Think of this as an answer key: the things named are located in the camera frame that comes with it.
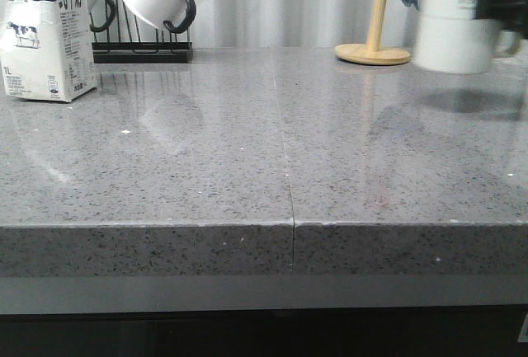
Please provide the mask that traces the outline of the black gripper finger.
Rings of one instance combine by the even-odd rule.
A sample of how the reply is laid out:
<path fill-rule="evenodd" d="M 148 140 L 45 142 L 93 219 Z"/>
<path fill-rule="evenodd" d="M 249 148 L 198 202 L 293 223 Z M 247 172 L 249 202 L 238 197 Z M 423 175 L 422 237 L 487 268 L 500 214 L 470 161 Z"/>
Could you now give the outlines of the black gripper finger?
<path fill-rule="evenodd" d="M 469 11 L 473 29 L 494 29 L 517 33 L 527 38 L 527 0 L 460 0 Z"/>

